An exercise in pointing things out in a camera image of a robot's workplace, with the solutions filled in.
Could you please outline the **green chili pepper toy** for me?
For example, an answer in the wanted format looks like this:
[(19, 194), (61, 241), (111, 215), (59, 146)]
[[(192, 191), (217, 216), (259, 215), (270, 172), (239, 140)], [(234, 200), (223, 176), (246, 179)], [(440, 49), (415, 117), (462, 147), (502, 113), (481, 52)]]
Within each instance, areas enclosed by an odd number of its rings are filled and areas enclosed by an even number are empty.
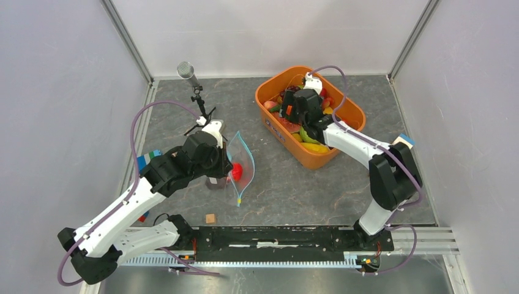
[(270, 112), (270, 113), (279, 112), (280, 109), (281, 109), (281, 105), (276, 105), (276, 106), (270, 108), (270, 109), (269, 109), (269, 112)]

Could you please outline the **orange plastic bin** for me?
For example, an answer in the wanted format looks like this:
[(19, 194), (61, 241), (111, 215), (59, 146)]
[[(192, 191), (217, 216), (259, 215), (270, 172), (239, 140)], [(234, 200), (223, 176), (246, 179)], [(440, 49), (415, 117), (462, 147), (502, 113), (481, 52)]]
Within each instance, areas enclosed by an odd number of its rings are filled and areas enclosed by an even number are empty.
[[(270, 113), (263, 105), (263, 103), (268, 100), (276, 102), (279, 93), (288, 86), (301, 85), (305, 74), (312, 70), (312, 68), (307, 66), (292, 66), (285, 69), (258, 86), (255, 93), (255, 100), (260, 109), (261, 121), (265, 127), (305, 168), (317, 170), (338, 156), (341, 151), (338, 149), (330, 149), (327, 153), (316, 153), (306, 149), (292, 136), (284, 125), (275, 118), (274, 114)], [(333, 109), (337, 108), (343, 98), (342, 91), (319, 73), (314, 73), (313, 76), (318, 77), (322, 81), (328, 96), (333, 98), (333, 103), (330, 104), (330, 107)], [(366, 117), (364, 111), (348, 97), (346, 98), (345, 104), (337, 110), (337, 116), (347, 123), (349, 127), (359, 132), (365, 126)]]

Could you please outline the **dark purple mangosteen toy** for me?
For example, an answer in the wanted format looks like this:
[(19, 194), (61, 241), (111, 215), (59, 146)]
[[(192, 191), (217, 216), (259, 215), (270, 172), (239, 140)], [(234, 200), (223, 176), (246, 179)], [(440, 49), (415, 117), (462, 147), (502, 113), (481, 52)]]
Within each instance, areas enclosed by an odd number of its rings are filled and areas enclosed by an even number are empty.
[(207, 177), (205, 185), (209, 190), (224, 190), (227, 187), (228, 178), (211, 178)]

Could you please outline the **black tripod microphone stand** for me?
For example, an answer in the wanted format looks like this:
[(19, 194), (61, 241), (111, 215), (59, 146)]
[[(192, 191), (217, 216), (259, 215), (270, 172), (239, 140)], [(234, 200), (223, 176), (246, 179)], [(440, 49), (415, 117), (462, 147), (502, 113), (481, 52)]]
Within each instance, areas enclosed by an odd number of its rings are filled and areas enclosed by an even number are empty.
[(201, 97), (201, 92), (203, 91), (203, 86), (198, 81), (196, 75), (194, 66), (187, 61), (182, 61), (177, 66), (177, 74), (179, 77), (181, 77), (183, 80), (187, 81), (189, 85), (192, 87), (194, 96), (191, 97), (192, 102), (196, 102), (198, 105), (198, 108), (201, 112), (201, 117), (197, 120), (196, 125), (193, 126), (191, 129), (189, 129), (184, 135), (187, 136), (189, 133), (191, 133), (196, 128), (202, 128), (211, 120), (211, 116), (213, 112), (215, 111), (215, 107), (207, 113), (206, 108), (204, 106), (205, 101)]

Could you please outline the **clear zip top bag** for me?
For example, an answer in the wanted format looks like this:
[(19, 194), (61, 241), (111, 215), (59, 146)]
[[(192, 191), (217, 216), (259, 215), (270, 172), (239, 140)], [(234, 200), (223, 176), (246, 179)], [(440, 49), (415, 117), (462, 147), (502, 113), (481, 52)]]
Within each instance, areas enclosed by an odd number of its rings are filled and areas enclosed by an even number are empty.
[(237, 131), (234, 137), (226, 146), (229, 160), (233, 163), (240, 163), (243, 167), (243, 175), (239, 181), (228, 178), (227, 187), (224, 190), (210, 190), (221, 200), (225, 200), (229, 205), (240, 207), (242, 196), (245, 190), (251, 185), (255, 176), (255, 161), (248, 145), (242, 138), (240, 131)]

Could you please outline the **red strawberry toy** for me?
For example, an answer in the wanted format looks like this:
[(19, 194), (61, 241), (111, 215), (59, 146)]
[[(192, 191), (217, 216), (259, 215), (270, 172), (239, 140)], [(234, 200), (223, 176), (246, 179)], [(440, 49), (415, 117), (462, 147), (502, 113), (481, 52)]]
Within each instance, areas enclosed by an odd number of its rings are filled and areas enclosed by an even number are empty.
[(229, 179), (233, 181), (239, 181), (243, 175), (243, 167), (240, 163), (233, 163), (233, 168), (230, 171)]

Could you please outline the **pink peach toy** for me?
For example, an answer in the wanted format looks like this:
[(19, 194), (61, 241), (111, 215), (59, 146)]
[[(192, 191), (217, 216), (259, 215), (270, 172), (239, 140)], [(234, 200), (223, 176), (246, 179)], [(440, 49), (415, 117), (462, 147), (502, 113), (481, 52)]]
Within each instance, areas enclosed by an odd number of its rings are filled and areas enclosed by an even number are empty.
[(271, 109), (273, 109), (274, 107), (276, 107), (278, 104), (272, 100), (267, 100), (263, 103), (263, 107), (267, 110), (267, 111), (270, 111)]

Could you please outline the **yellow lemon toy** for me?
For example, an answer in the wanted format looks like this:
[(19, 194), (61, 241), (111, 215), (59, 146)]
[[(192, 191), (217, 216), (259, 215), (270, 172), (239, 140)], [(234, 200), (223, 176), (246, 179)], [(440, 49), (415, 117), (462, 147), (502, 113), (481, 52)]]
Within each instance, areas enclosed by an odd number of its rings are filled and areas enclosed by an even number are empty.
[(328, 153), (330, 149), (326, 145), (316, 144), (316, 143), (307, 143), (301, 142), (301, 145), (308, 151), (314, 153)]

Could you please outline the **watermelon slice toy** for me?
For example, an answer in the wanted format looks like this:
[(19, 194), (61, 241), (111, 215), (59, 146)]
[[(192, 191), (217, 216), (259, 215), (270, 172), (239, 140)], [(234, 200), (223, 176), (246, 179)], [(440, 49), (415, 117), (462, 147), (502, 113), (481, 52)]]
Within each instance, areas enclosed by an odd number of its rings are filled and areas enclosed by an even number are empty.
[(279, 117), (279, 112), (273, 112), (271, 115), (281, 124), (281, 126), (290, 134), (299, 133), (301, 129), (300, 124), (289, 122), (287, 119)]

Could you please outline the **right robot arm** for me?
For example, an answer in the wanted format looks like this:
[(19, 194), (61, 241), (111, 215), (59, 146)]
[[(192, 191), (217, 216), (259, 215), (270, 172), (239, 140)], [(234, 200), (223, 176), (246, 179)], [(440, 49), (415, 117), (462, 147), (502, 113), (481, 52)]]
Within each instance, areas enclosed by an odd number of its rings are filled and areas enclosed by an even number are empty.
[(314, 89), (288, 89), (280, 114), (301, 124), (311, 139), (349, 155), (367, 168), (373, 199), (354, 224), (353, 240), (359, 249), (369, 250), (394, 212), (414, 194), (422, 193), (422, 178), (408, 145), (391, 145), (364, 135), (334, 113), (324, 114), (322, 102)]

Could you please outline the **lychee cluster toy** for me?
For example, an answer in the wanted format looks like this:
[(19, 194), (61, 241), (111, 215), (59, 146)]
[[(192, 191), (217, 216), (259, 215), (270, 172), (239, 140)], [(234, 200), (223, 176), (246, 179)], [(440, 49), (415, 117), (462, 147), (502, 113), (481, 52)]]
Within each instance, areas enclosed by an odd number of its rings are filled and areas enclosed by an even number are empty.
[(321, 109), (325, 110), (326, 108), (330, 108), (334, 103), (335, 99), (328, 93), (326, 88), (323, 88), (319, 94), (321, 99)]

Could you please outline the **blue green white block stack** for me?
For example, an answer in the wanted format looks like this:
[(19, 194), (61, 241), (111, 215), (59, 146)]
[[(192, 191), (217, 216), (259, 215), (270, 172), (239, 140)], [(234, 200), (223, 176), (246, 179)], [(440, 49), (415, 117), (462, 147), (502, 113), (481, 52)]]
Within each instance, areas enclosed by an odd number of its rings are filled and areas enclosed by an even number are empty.
[(142, 171), (142, 169), (145, 166), (147, 166), (147, 164), (149, 164), (153, 158), (155, 158), (157, 156), (161, 156), (161, 155), (162, 155), (162, 152), (160, 150), (156, 149), (149, 153), (138, 156), (137, 157), (138, 171), (139, 172)]

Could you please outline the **dark purple grape bunch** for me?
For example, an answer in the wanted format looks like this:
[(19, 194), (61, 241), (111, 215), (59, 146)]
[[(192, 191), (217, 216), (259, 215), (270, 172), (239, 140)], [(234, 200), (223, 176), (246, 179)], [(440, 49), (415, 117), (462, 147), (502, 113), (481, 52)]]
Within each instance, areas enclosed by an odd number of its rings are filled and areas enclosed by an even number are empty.
[(287, 91), (294, 91), (294, 92), (297, 92), (299, 90), (301, 90), (301, 88), (299, 86), (289, 86), (287, 87), (286, 89)]

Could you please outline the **green cabbage toy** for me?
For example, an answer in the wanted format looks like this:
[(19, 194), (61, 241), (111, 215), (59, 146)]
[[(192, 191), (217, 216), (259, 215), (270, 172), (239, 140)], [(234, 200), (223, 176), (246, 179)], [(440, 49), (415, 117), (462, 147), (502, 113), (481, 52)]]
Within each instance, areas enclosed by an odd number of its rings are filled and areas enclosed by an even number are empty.
[(312, 144), (317, 144), (317, 145), (321, 144), (318, 140), (311, 138), (309, 136), (309, 134), (307, 133), (307, 131), (302, 126), (299, 130), (299, 135), (304, 143), (312, 143)]

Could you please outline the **red blue small block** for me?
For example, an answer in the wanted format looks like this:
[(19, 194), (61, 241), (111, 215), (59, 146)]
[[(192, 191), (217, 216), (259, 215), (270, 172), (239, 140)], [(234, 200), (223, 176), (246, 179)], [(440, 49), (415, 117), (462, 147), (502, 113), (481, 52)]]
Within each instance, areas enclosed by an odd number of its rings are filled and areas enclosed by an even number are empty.
[(146, 211), (144, 214), (142, 214), (142, 215), (138, 218), (138, 221), (139, 221), (139, 222), (144, 222), (144, 221), (147, 219), (148, 215), (149, 215), (149, 211)]

